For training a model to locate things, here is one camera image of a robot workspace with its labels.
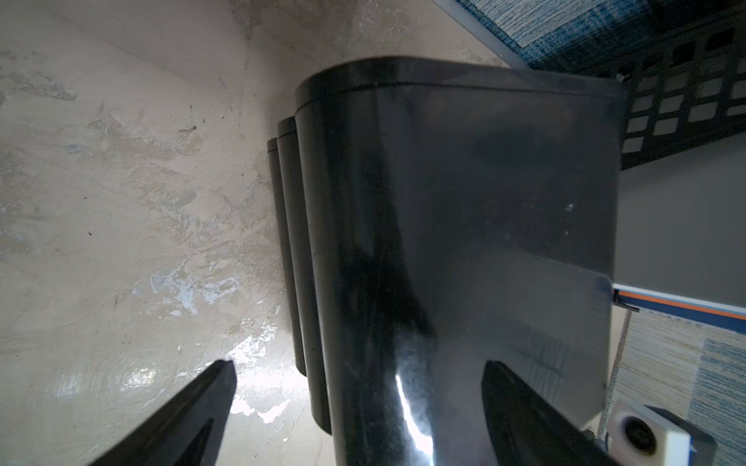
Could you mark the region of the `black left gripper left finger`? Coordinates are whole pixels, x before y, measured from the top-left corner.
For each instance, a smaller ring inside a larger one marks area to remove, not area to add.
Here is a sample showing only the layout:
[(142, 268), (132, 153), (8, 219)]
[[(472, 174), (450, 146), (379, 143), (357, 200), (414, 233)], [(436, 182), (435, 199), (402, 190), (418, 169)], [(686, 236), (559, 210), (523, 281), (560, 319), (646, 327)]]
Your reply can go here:
[(237, 386), (230, 360), (216, 360), (95, 465), (214, 465)]

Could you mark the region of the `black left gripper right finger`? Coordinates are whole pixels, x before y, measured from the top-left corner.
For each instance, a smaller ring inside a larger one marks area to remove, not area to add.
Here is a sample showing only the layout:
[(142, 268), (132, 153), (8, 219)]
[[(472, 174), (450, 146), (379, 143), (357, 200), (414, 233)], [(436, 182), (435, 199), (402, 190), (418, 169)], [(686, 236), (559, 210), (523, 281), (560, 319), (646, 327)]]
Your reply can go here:
[(505, 364), (486, 364), (481, 392), (488, 433), (500, 465), (616, 463)]

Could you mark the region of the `black drawer cabinet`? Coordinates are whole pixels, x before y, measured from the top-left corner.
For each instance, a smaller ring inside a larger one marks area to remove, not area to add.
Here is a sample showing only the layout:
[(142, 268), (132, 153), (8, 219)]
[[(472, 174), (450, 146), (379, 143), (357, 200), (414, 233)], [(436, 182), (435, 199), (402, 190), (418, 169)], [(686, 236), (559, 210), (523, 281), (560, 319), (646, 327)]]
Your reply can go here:
[(500, 465), (489, 361), (584, 434), (606, 399), (624, 97), (610, 79), (403, 56), (300, 84), (338, 464)]

